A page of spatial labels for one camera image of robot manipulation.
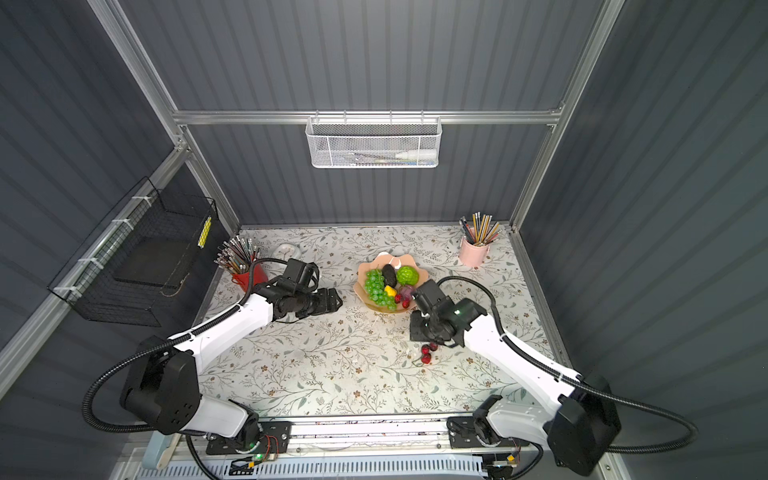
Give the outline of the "red cherry cluster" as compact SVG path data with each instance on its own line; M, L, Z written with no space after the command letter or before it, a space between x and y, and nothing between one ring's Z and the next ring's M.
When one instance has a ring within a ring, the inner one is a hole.
M419 355L413 361L416 366L430 365L434 361L434 354L439 345L436 342L423 343L419 347Z

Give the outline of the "green grape bunch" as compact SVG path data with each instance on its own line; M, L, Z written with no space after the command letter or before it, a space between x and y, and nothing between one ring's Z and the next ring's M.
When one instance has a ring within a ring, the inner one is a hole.
M384 288L384 280L381 274L381 270L373 269L366 273L366 280L364 284L364 290L368 295L368 298L377 306L386 309L387 311L395 311L397 307L394 305L393 297L389 297Z

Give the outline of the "purple fig fruit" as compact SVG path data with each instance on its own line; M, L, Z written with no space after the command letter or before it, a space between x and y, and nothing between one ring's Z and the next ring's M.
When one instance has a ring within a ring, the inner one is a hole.
M415 287L413 285L403 285L399 290L399 294L402 299L407 301L412 300L414 292Z

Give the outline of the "green custard apple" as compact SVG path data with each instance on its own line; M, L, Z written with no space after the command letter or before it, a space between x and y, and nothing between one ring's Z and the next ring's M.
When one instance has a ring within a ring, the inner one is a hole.
M396 279L401 286L415 286L420 280L420 274L415 267L403 265L396 270Z

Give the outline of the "dark avocado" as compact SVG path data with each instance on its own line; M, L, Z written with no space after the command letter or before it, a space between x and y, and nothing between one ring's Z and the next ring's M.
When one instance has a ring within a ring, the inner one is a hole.
M385 264L381 268L381 274L386 286L396 287L398 284L397 271L391 264Z

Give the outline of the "pink faceted fruit bowl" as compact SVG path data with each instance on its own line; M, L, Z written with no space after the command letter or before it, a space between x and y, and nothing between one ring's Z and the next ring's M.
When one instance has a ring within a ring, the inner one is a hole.
M413 293L429 279L409 255L380 253L357 269L354 291L371 310L379 313L404 313L415 305Z

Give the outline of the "red cherry pair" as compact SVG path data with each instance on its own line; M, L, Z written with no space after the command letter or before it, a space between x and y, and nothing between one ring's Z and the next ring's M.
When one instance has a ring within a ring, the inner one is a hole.
M410 308L412 297L410 295L396 294L393 297L394 305L398 310L408 310Z

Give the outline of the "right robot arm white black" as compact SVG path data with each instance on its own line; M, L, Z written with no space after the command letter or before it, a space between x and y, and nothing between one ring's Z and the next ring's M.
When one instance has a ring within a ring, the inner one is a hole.
M590 475L616 436L621 422L605 399L610 387L598 379L597 395L566 383L571 369L554 362L506 331L495 304L484 308L470 299L453 301L438 282L428 280L413 294L410 316L415 341L446 348L466 348L498 367L530 394L525 407L490 395L469 417L451 417L446 426L458 448L528 444L550 451L557 465Z

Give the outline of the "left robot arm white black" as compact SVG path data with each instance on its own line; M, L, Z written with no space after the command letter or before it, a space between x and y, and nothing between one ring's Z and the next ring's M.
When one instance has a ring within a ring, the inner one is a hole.
M221 354L249 334L292 314L297 320L338 311L343 305L334 288L320 288L313 263L289 259L283 273L251 285L243 299L198 327L172 336L173 343L129 366L121 407L164 435L210 434L251 453L264 434L259 415L234 400L202 393L198 377Z

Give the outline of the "red pencil cup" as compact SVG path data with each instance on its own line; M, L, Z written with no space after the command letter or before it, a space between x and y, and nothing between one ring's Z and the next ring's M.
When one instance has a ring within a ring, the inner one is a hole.
M268 277L265 274L264 270L262 269L261 265L257 265L254 269L253 275L250 275L249 272L244 271L240 274L232 274L231 275L231 281L238 285L243 291L248 290L247 282L248 280L252 280L253 285L258 285L260 283L264 283L268 281Z

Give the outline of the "white alarm clock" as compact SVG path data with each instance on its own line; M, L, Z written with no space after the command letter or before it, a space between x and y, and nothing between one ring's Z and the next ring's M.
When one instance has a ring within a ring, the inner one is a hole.
M300 249L296 245L291 243L281 243L274 249L273 256L275 258L288 260L290 258L296 258L299 253Z

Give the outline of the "pencils in red cup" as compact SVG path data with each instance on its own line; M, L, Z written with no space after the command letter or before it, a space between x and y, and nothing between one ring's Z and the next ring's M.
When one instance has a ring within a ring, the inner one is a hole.
M260 248L247 237L235 236L226 240L218 249L216 265L231 275L247 273Z

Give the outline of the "pink pencil cup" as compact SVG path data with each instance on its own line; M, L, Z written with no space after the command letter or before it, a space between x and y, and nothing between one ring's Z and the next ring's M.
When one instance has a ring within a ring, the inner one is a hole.
M463 238L460 244L458 259L466 267L478 268L488 256L488 251L488 245L474 245L466 238Z

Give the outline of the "pencils in pink cup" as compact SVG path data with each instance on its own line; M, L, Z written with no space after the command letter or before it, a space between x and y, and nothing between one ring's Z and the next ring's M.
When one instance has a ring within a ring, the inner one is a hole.
M469 218L462 216L459 219L464 239L472 246L488 246L493 243L501 233L501 223L490 214L474 212Z

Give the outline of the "light blue brush tool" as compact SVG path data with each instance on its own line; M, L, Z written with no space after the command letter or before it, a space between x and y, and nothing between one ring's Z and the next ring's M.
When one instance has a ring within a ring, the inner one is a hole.
M165 469L170 463L181 438L179 433L164 435L160 432L153 432L142 457L142 467L148 470Z

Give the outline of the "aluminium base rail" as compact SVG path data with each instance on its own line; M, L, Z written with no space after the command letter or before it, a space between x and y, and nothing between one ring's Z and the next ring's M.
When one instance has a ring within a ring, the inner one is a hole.
M550 452L543 429L545 412L533 405L513 404L505 424L482 427L469 413L392 414L262 418L255 433L227 438L207 433L193 443L207 456L415 456L436 454L490 455Z

